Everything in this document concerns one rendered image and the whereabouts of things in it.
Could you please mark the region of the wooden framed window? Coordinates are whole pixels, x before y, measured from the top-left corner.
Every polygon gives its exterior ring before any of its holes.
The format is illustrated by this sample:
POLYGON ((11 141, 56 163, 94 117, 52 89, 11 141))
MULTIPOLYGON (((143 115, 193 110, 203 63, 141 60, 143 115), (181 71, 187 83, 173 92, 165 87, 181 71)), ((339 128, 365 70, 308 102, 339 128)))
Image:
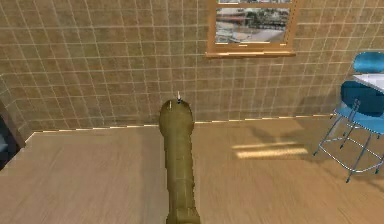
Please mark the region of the wooden framed window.
POLYGON ((209 0, 206 56, 277 58, 295 55, 303 0, 209 0))

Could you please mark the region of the white table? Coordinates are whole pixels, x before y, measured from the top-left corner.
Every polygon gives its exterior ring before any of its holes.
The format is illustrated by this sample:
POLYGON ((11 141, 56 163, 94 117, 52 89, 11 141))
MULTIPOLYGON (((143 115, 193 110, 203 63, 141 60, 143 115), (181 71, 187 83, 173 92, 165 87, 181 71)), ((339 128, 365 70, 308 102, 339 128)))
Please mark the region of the white table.
POLYGON ((354 75, 353 79, 384 94, 384 74, 354 75))

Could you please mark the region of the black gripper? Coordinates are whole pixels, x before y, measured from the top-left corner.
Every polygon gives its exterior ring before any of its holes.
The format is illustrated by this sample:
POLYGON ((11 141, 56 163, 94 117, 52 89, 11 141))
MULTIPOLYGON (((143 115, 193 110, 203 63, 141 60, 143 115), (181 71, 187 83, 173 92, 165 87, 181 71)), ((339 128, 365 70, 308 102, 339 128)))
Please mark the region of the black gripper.
POLYGON ((183 118, 192 121, 193 115, 190 105, 181 100, 180 91, 177 91, 177 99, 167 100, 160 109, 160 118, 183 118))

